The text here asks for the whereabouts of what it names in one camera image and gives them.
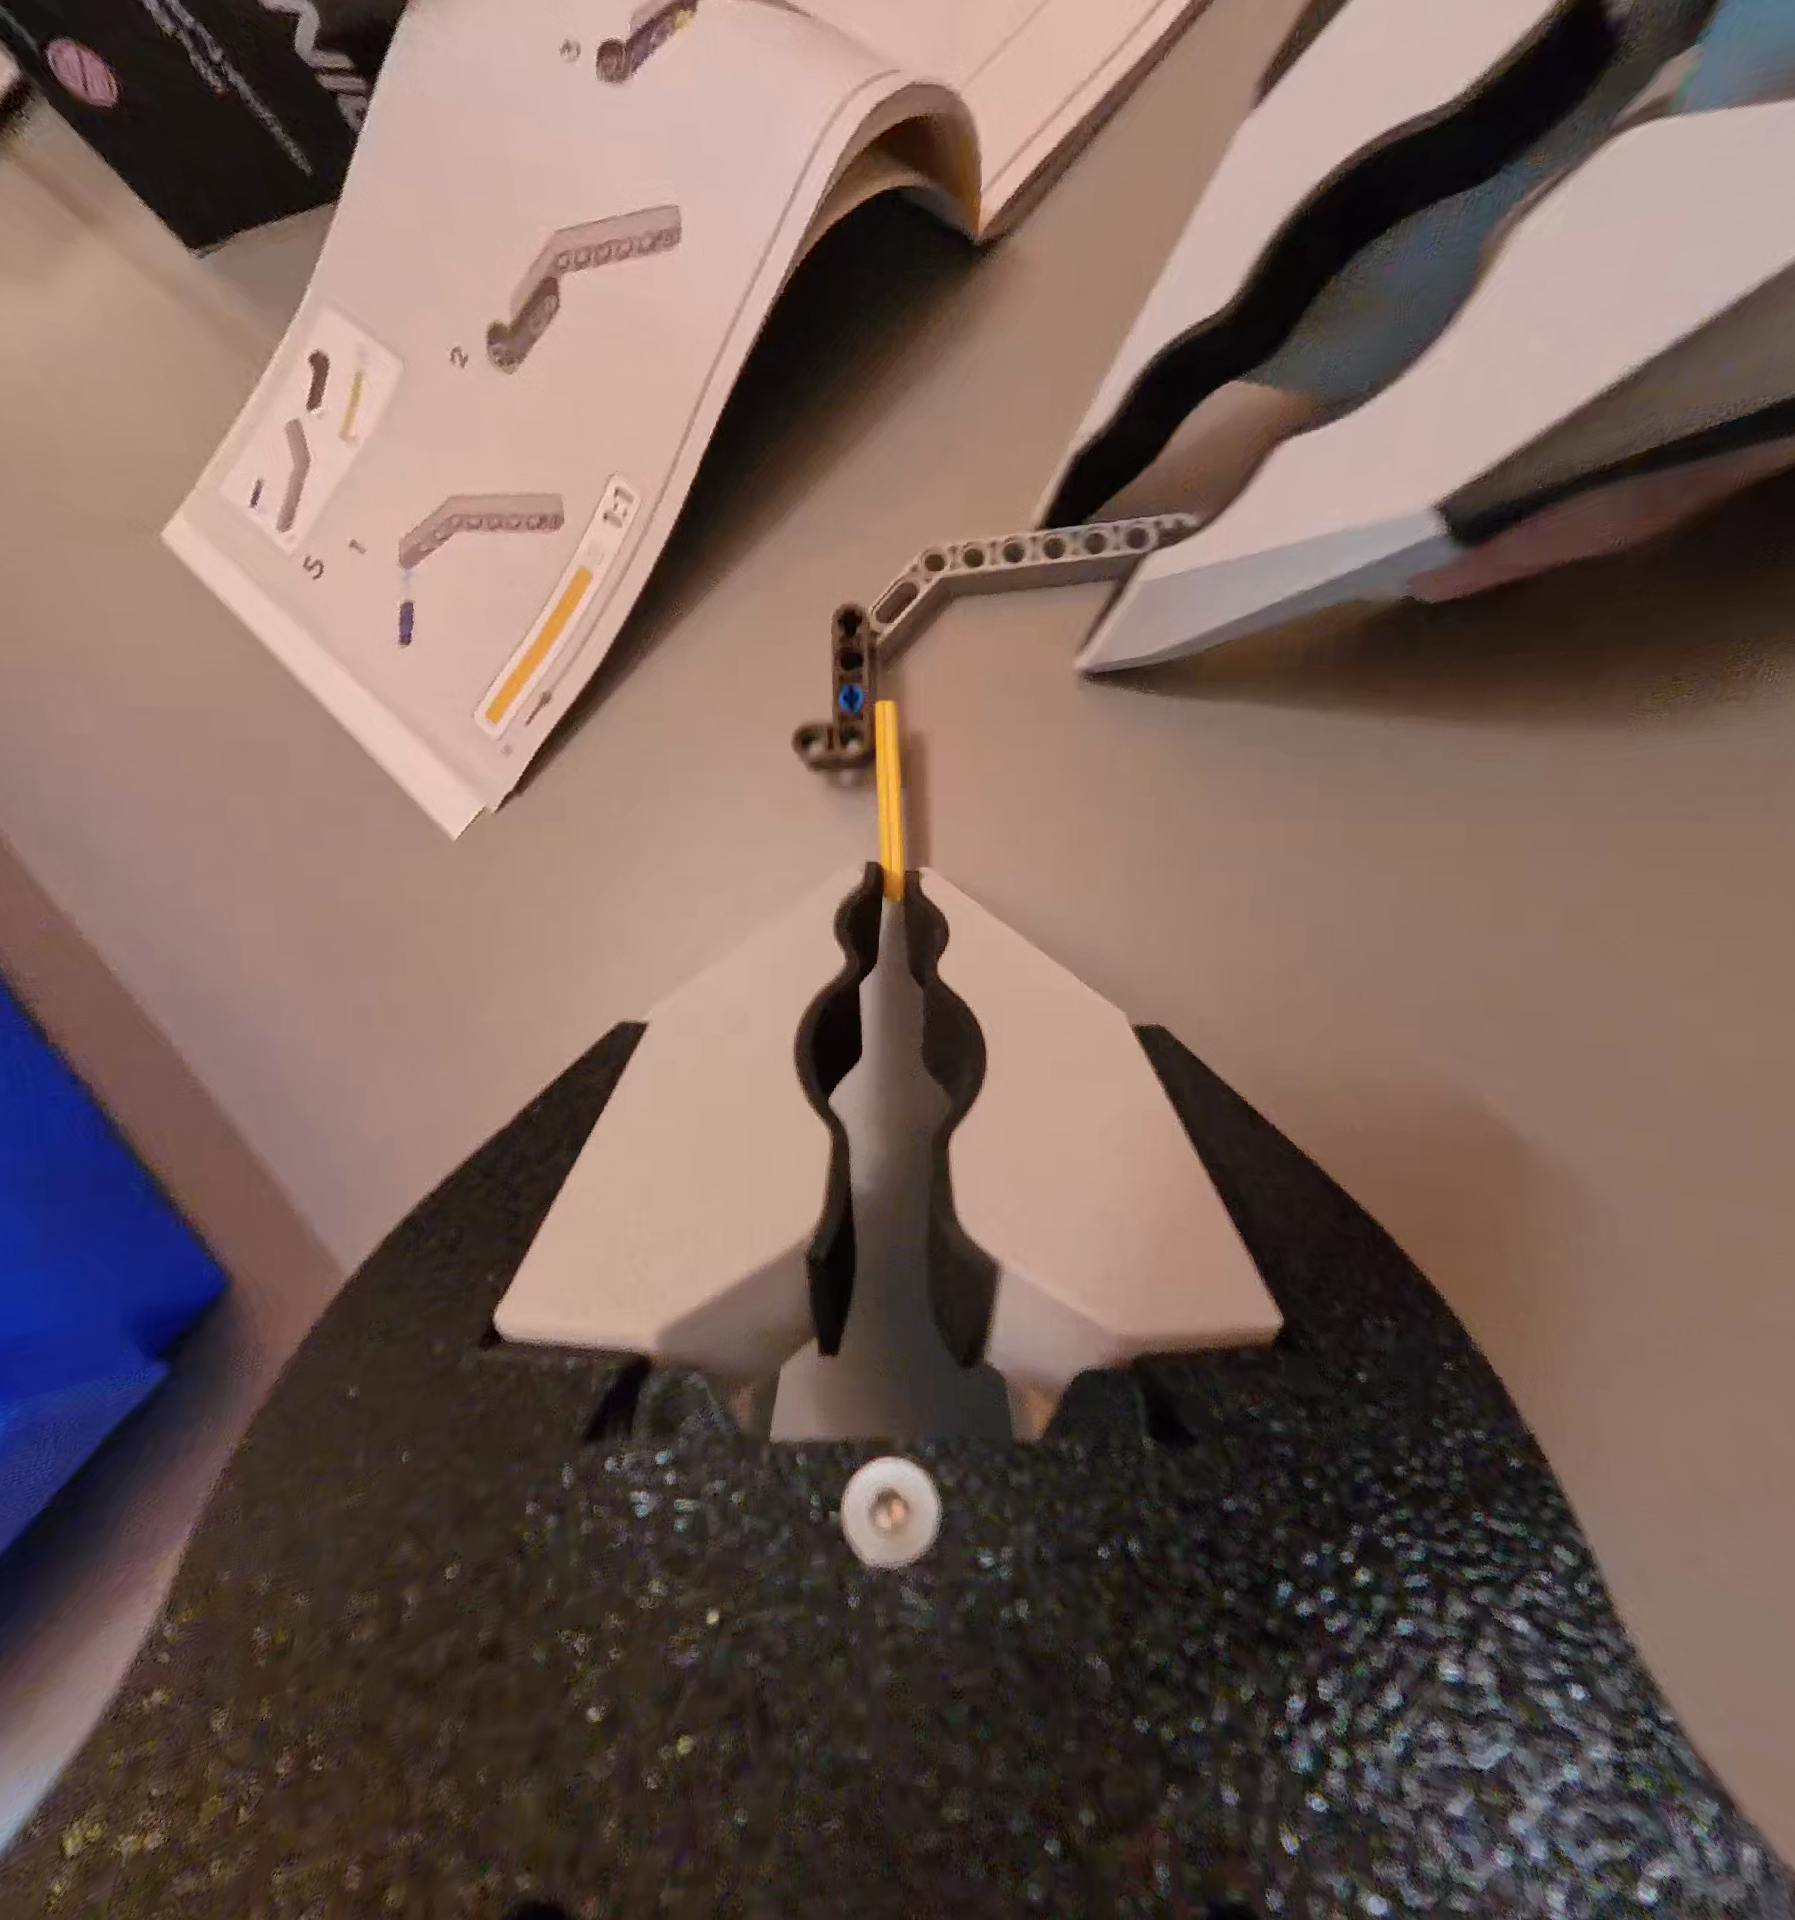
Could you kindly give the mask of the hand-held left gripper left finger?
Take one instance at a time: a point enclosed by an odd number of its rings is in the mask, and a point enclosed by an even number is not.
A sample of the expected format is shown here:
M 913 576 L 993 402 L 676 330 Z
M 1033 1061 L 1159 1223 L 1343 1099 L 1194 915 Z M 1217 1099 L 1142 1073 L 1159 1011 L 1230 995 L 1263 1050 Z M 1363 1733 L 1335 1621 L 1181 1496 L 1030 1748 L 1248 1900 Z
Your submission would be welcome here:
M 503 1345 L 696 1371 L 769 1423 L 837 1354 L 854 1287 L 850 1140 L 883 868 L 825 876 L 658 998 L 494 1310 Z

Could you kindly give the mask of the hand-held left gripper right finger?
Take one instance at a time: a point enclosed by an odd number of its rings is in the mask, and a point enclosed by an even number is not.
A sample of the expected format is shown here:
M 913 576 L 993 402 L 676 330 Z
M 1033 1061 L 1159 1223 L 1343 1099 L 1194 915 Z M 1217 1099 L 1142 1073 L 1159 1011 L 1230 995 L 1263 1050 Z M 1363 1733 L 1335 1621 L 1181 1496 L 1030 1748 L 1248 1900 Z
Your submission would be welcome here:
M 945 1099 L 932 1322 L 1011 1426 L 1081 1375 L 1270 1345 L 1282 1310 L 1124 1011 L 936 871 L 907 876 L 907 956 Z

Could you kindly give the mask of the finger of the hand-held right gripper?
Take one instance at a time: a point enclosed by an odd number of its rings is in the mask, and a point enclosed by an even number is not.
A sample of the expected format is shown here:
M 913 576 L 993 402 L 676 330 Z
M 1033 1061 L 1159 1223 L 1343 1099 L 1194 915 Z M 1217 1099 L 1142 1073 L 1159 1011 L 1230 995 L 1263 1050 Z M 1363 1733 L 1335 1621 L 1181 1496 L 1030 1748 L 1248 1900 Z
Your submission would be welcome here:
M 1340 4 L 1226 147 L 1039 521 L 1100 518 L 1200 402 L 1290 339 L 1369 242 L 1490 178 L 1610 56 L 1603 4 Z
M 1105 604 L 1080 675 L 1187 660 L 1458 554 L 1442 503 L 1795 266 L 1795 95 L 1613 135 L 1390 388 L 1282 444 Z

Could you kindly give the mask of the grey bent toy beam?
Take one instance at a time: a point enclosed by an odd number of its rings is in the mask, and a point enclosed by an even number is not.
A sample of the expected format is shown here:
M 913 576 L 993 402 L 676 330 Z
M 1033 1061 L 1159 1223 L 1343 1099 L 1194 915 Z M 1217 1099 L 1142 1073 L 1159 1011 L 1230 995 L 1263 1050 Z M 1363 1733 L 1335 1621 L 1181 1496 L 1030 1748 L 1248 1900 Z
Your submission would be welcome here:
M 865 642 L 886 663 L 959 597 L 1121 584 L 1194 530 L 1194 515 L 1159 512 L 939 540 L 868 603 Z

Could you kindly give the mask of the yellow toy axle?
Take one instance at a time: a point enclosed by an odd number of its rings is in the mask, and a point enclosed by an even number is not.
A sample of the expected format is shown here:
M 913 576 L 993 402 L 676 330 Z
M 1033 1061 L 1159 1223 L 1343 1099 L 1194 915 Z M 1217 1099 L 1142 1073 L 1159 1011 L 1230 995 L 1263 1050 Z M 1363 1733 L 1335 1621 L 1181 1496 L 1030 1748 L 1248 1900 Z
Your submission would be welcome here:
M 907 897 L 907 783 L 899 757 L 899 707 L 880 697 L 872 707 L 872 757 L 875 757 L 875 861 L 883 871 L 883 897 Z

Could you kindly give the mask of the black toy connector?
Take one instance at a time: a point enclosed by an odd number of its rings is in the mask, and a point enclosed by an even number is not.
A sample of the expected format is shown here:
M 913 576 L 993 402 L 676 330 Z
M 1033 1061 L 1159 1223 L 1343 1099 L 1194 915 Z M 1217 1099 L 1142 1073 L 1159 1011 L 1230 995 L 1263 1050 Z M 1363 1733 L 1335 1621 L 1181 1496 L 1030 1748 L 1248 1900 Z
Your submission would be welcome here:
M 835 688 L 841 684 L 865 685 L 865 710 L 837 715 Z M 820 776 L 854 776 L 872 764 L 872 707 L 875 707 L 875 630 L 871 613 L 846 603 L 835 612 L 829 630 L 829 707 L 822 718 L 795 727 L 793 751 L 804 770 Z

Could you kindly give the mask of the grey desk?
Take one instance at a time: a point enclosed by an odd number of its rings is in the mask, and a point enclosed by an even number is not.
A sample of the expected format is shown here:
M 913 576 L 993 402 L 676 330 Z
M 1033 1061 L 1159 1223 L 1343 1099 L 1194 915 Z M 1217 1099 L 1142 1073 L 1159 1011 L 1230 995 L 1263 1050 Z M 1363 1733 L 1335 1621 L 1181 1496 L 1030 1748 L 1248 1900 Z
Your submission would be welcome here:
M 0 1849 L 333 1286 L 613 1020 L 860 847 L 835 603 L 1026 525 L 1275 54 L 1209 7 L 995 254 L 799 271 L 635 624 L 462 842 L 161 546 L 321 215 L 184 254 L 0 147 L 0 965 L 231 1274 L 0 1576 Z M 1308 1150 L 1464 1314 L 1795 1866 L 1795 470 L 1498 597 L 1075 684 L 1090 594 L 907 660 L 927 861 Z

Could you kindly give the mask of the blue plastic bin with label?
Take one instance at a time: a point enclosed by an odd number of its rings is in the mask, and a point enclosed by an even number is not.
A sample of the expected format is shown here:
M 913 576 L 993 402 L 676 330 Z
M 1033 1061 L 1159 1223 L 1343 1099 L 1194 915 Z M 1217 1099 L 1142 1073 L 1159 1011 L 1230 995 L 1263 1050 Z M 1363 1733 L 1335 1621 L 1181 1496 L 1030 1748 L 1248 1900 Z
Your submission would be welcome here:
M 228 1292 L 0 976 L 0 1560 Z

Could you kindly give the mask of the white instruction booklet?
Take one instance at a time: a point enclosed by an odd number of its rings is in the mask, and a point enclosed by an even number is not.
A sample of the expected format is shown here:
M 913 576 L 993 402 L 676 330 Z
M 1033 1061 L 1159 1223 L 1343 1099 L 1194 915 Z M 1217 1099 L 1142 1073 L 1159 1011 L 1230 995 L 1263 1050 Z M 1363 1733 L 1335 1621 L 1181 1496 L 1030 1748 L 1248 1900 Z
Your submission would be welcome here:
M 164 546 L 437 827 L 595 675 L 790 274 L 986 245 L 1197 4 L 407 4 L 307 291 Z

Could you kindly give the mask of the black toy set box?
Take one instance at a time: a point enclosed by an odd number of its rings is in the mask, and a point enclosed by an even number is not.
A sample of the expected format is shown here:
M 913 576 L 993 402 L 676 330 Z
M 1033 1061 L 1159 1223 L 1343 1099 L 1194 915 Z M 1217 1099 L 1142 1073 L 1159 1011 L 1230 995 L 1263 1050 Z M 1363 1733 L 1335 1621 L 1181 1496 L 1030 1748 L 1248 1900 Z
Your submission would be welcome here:
M 188 247 L 330 206 L 401 4 L 0 4 L 0 44 Z

